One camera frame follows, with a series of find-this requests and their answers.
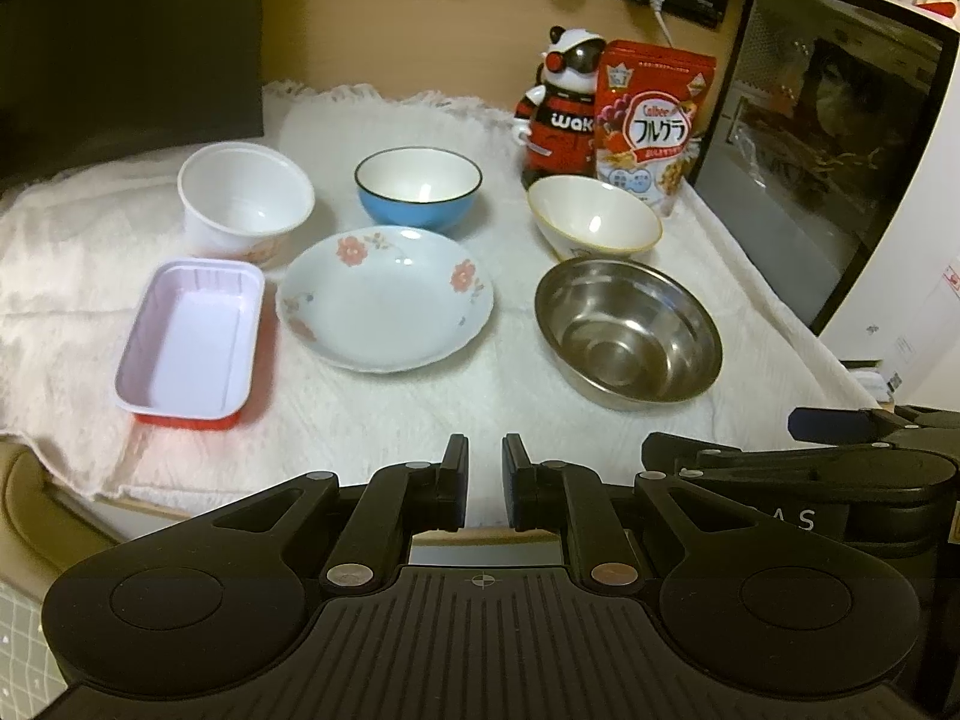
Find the stainless steel bowl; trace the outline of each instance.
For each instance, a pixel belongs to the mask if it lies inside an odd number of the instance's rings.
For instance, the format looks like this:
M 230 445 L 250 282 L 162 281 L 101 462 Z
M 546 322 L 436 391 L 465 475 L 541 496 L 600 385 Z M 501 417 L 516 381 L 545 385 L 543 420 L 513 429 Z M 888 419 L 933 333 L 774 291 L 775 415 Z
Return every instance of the stainless steel bowl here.
M 534 308 L 560 372 L 609 409 L 688 400 L 720 373 L 723 347 L 707 310 L 648 266 L 568 260 L 541 279 Z

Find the tablecloth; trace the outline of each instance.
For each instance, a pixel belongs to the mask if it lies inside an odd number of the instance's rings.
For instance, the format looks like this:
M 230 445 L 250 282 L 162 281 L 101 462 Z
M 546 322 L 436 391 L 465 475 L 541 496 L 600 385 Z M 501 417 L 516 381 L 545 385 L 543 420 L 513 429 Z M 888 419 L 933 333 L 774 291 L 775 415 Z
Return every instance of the tablecloth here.
M 448 360 L 402 374 L 325 365 L 277 327 L 272 287 L 253 393 L 232 430 L 143 425 L 117 407 L 112 378 L 152 271 L 185 252 L 176 171 L 190 148 L 58 176 L 0 204 L 0 431 L 30 437 L 51 474 L 85 496 L 131 496 L 191 514 L 313 469 L 341 484 L 376 469 L 438 460 L 451 433 L 470 440 L 467 523 L 505 521 L 500 439 L 522 435 L 535 460 L 563 458 L 630 484 L 640 445 L 667 431 L 746 449 L 794 446 L 795 406 L 875 405 L 781 303 L 690 187 L 649 264 L 685 284 L 720 330 L 724 366 L 704 395 L 636 413 L 605 410 L 570 389 L 550 362 L 533 295 L 555 261 L 526 207 L 522 152 L 510 114 L 436 93 L 383 100 L 370 87 L 317 94 L 265 89 L 268 145 L 306 170 L 317 209 L 268 270 L 277 282 L 296 252 L 369 224 L 354 166 L 368 153 L 442 146 L 482 167 L 472 213 L 453 230 L 493 276 L 487 328 Z

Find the blue bowl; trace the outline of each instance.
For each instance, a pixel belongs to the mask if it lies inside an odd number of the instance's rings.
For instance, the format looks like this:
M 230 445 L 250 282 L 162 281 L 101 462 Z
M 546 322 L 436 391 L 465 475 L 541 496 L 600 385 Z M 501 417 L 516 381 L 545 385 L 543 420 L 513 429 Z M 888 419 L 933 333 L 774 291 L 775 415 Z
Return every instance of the blue bowl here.
M 445 230 L 462 220 L 483 173 L 461 154 L 405 146 L 378 151 L 353 174 L 360 204 L 380 224 Z

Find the black visor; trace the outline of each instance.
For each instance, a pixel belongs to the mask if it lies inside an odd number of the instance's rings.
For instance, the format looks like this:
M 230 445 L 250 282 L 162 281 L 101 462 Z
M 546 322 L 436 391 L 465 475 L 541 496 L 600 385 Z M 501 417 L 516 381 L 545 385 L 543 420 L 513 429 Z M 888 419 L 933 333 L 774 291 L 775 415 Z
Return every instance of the black visor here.
M 584 76 L 589 76 L 596 73 L 597 68 L 600 67 L 600 55 L 605 47 L 607 47 L 606 42 L 600 38 L 584 40 L 584 42 L 567 50 L 563 54 L 563 59 L 566 61 L 568 68 L 582 73 Z

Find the rectangular plastic tray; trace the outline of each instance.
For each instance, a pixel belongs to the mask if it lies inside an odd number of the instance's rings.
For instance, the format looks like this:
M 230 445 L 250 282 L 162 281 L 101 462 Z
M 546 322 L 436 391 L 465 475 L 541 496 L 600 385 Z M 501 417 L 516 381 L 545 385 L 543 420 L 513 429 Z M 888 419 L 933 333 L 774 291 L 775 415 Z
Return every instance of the rectangular plastic tray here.
M 221 260 L 174 260 L 144 290 L 114 380 L 137 419 L 194 430 L 236 424 L 250 396 L 264 277 Z

